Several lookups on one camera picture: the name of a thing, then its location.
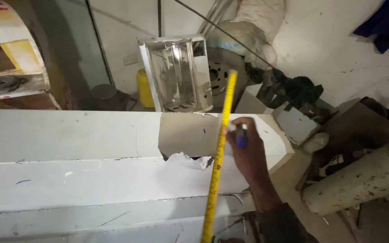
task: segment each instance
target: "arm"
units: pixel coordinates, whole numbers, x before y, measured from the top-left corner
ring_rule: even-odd
[[[269,243],[316,243],[300,223],[287,203],[280,200],[270,180],[265,158],[264,142],[252,118],[241,117],[234,125],[246,124],[247,146],[237,147],[235,133],[227,132],[226,140],[232,147],[235,164],[249,184],[251,194],[260,212],[261,233]]]

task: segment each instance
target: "yellow tape measure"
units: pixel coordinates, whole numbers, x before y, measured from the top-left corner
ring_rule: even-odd
[[[223,134],[224,128],[229,124],[229,114],[232,109],[233,93],[235,91],[236,76],[238,72],[235,70],[229,71],[227,80],[226,96],[223,105],[223,117],[220,125],[219,140],[217,142],[217,153],[214,159],[213,173],[211,174],[210,191],[208,192],[207,208],[205,210],[205,221],[202,230],[201,243],[211,243],[213,240],[213,223],[216,213],[217,194],[219,191],[220,169],[223,162],[224,143],[226,138]]]

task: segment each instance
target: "sleeve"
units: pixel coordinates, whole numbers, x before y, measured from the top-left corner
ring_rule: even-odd
[[[310,235],[287,203],[260,213],[260,231],[267,243],[319,243]]]

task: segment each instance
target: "yellow container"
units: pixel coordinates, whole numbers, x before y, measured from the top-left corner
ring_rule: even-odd
[[[138,82],[140,103],[146,108],[154,108],[153,96],[151,95],[147,73],[144,68],[139,69],[136,80]]]

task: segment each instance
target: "wall outlet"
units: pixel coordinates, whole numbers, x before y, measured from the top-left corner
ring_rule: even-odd
[[[124,57],[124,66],[137,63],[138,61],[138,55],[130,55]]]

